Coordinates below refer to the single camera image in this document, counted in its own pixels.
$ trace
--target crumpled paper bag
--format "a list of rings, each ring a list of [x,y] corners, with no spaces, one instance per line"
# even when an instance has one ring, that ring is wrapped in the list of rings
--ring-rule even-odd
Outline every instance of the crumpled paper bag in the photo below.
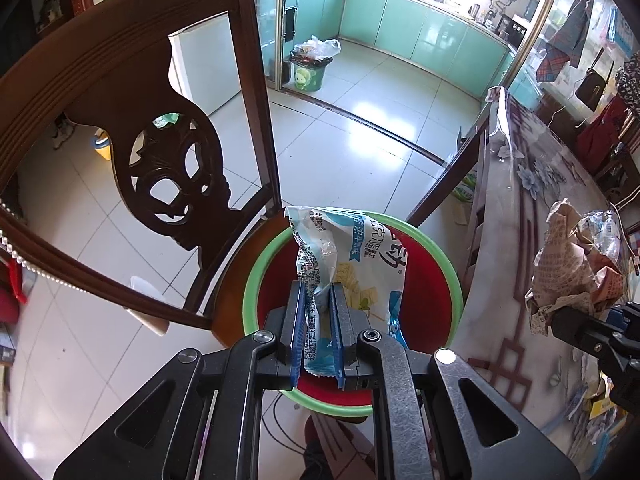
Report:
[[[581,219],[567,200],[553,204],[546,218],[548,232],[525,296],[533,334],[548,335],[552,314],[559,308],[598,316],[622,296],[620,270],[597,250]]]

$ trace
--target bottle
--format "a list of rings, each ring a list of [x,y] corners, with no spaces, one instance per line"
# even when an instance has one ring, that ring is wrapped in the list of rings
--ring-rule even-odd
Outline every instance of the bottle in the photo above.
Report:
[[[620,254],[620,230],[613,211],[602,214],[602,232],[600,234],[600,252],[612,262],[618,260]]]

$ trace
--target wooden chair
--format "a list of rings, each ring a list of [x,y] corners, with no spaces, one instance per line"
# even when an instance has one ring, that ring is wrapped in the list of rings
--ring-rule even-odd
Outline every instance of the wooden chair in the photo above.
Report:
[[[228,206],[222,149],[209,118],[168,81],[172,48],[167,35],[223,12],[228,12],[261,182],[242,210]],[[226,345],[242,337],[244,282],[257,255],[288,225],[281,213],[259,45],[254,0],[105,0],[46,37],[0,79],[0,189],[60,112],[76,123],[103,128],[110,136],[116,184],[129,210],[185,250],[198,248],[200,272],[182,309],[80,264],[3,208],[1,237],[8,251],[39,274],[143,314],[211,329]],[[180,114],[177,123],[160,129],[153,125],[155,118],[170,112]],[[130,164],[140,132],[144,135],[140,160]],[[199,169],[190,177],[185,157],[192,144]],[[170,204],[150,193],[156,182],[166,178],[180,190]],[[199,315],[216,271],[263,206],[268,220],[254,228],[236,251]]]

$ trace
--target bag strap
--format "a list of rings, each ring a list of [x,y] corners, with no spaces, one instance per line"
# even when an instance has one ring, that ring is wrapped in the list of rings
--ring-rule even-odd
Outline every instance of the bag strap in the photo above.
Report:
[[[598,53],[598,55],[596,56],[596,59],[593,60],[593,64],[591,65],[591,68],[596,66],[596,63],[598,62],[598,60],[600,59],[600,56],[602,56],[602,54],[604,54],[604,47],[602,47]]]
[[[609,75],[607,76],[607,81],[606,81],[606,83],[604,83],[604,86],[606,86],[606,85],[607,85],[607,83],[609,82],[609,79],[611,78],[611,73],[613,72],[613,66],[614,66],[615,64],[616,64],[616,62],[615,62],[615,61],[612,61],[612,62],[611,62],[611,68],[609,69]]]

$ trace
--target pearl bead trim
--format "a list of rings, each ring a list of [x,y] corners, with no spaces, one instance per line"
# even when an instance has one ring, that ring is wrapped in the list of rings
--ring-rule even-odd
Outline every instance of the pearl bead trim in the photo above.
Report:
[[[2,209],[4,209],[9,214],[11,214],[12,216],[15,217],[15,214],[11,212],[11,210],[7,207],[7,205],[4,202],[0,201],[0,206],[2,206]],[[51,280],[52,282],[59,283],[60,285],[68,286],[69,288],[72,288],[73,290],[79,290],[80,292],[86,292],[86,290],[83,290],[79,286],[71,285],[71,283],[67,283],[64,280],[60,280],[60,278],[56,278],[55,276],[52,276],[48,272],[45,272],[44,270],[42,270],[40,267],[33,265],[32,263],[30,263],[27,260],[25,260],[22,256],[18,255],[17,251],[15,251],[14,247],[9,243],[9,240],[7,240],[6,236],[4,236],[4,233],[2,232],[2,229],[0,229],[0,243],[2,243],[2,245],[4,245],[6,251],[12,256],[12,258],[14,258],[15,261],[18,262],[18,264],[23,266],[25,269],[30,270],[32,272],[35,272],[38,276],[43,276],[44,278],[47,278],[48,280]]]

